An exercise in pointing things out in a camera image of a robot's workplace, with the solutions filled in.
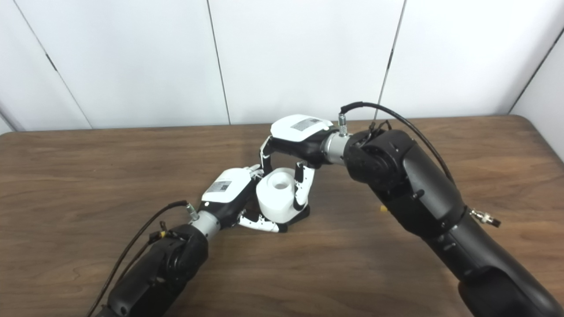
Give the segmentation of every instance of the wood grain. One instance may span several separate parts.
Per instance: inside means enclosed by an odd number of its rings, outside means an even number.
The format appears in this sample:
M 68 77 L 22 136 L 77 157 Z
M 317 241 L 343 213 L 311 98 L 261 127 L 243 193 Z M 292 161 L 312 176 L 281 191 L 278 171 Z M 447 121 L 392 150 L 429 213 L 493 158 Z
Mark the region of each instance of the wood grain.
M 486 230 L 564 302 L 564 166 L 536 130 L 516 116 L 413 122 L 466 203 L 503 221 Z M 0 316 L 84 314 L 138 228 L 169 202 L 198 202 L 224 169 L 255 164 L 268 130 L 3 135 Z M 310 203 L 311 216 L 287 234 L 222 231 L 167 316 L 470 316 L 440 260 L 344 168 L 317 172 Z M 173 226 L 187 214 L 163 218 Z

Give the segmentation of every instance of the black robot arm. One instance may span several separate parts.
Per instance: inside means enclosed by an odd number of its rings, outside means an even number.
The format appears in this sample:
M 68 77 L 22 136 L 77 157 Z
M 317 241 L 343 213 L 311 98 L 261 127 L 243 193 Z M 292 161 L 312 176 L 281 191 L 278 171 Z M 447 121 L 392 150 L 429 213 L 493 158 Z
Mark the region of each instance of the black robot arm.
M 421 237 L 460 280 L 459 293 L 476 317 L 557 317 L 550 293 L 472 219 L 455 185 L 399 130 L 366 141 L 350 137 L 344 163 L 409 232 Z M 489 218 L 490 224 L 499 222 Z
M 379 109 L 407 125 L 442 171 L 403 131 L 383 130 L 373 123 L 366 131 L 349 134 L 345 113 L 359 107 Z M 297 139 L 295 127 L 303 128 L 304 122 L 315 124 Z M 472 219 L 500 224 L 466 206 L 446 163 L 408 120 L 381 105 L 357 102 L 341 108 L 338 129 L 321 122 L 303 116 L 280 119 L 272 125 L 272 151 L 308 160 L 316 168 L 343 165 L 352 179 L 366 183 L 397 221 L 422 238 L 460 280 L 460 296 L 474 316 L 564 316 L 554 297 Z
M 254 196 L 262 173 L 258 164 L 247 168 L 225 170 L 202 195 L 197 211 L 186 201 L 170 204 L 169 206 L 180 206 L 182 204 L 179 203 L 183 202 L 183 206 L 190 212 L 192 221 L 171 230 L 156 232 L 157 235 L 151 235 L 150 250 L 135 262 L 123 278 L 118 280 L 108 296 L 107 304 L 103 305 L 96 316 L 162 316 L 207 260 L 208 241 L 220 230 L 238 223 L 247 202 Z M 167 209 L 168 207 L 161 209 L 142 230 Z M 104 294 L 106 285 L 99 299 Z M 98 300 L 87 317 L 97 305 Z
M 96 316 L 162 316 L 207 258 L 208 240 L 196 227 L 169 230 L 116 283 Z

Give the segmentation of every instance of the white wall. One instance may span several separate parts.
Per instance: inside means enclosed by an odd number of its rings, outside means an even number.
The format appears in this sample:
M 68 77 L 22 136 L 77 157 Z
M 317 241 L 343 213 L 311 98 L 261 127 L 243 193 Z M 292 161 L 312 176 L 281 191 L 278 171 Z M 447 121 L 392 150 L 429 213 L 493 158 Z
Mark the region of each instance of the white wall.
M 511 111 L 535 126 L 564 160 L 564 38 L 561 37 Z
M 408 0 L 382 105 L 504 115 L 564 27 L 562 0 Z
M 0 0 L 0 109 L 18 130 L 90 128 L 12 0 Z
M 12 127 L 10 127 L 6 120 L 0 116 L 0 135 L 12 131 Z
M 211 0 L 231 122 L 377 100 L 403 1 Z M 350 119 L 373 111 L 351 112 Z
M 564 0 L 408 0 L 387 71 L 403 0 L 209 4 L 0 0 L 0 110 L 18 130 L 334 120 L 384 87 L 406 117 L 505 114 L 564 27 Z
M 228 124 L 205 1 L 16 1 L 92 127 Z

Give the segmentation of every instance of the label sticker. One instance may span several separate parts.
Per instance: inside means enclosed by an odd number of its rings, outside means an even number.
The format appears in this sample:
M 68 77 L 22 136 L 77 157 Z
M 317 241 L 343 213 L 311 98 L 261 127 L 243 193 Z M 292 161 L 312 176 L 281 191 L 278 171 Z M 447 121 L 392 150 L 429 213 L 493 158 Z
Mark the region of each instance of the label sticker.
M 307 129 L 308 127 L 321 122 L 321 120 L 316 119 L 316 118 L 307 118 L 304 119 L 298 123 L 296 123 L 295 125 L 291 126 L 292 129 L 296 129 L 298 131 L 304 131 L 305 129 Z
M 227 188 L 231 185 L 230 180 L 223 180 L 220 182 L 215 182 L 211 184 L 210 188 L 206 192 L 225 192 Z

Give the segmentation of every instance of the metal fitting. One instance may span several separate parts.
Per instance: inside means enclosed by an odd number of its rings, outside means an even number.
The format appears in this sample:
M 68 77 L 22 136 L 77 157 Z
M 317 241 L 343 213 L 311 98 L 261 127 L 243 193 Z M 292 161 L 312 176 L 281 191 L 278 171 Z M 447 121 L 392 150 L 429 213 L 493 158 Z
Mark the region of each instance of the metal fitting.
M 190 214 L 192 221 L 200 219 L 200 215 L 198 215 L 198 212 L 196 211 L 194 206 L 192 206 L 192 204 L 188 203 L 188 205 L 186 205 L 186 210 L 188 211 L 188 214 Z
M 497 220 L 496 218 L 492 217 L 490 214 L 485 212 L 480 212 L 474 209 L 470 210 L 470 214 L 474 216 L 478 221 L 481 223 L 491 224 L 492 226 L 499 228 L 501 225 L 501 221 Z
M 344 113 L 339 113 L 339 136 L 344 137 L 348 135 L 347 118 Z

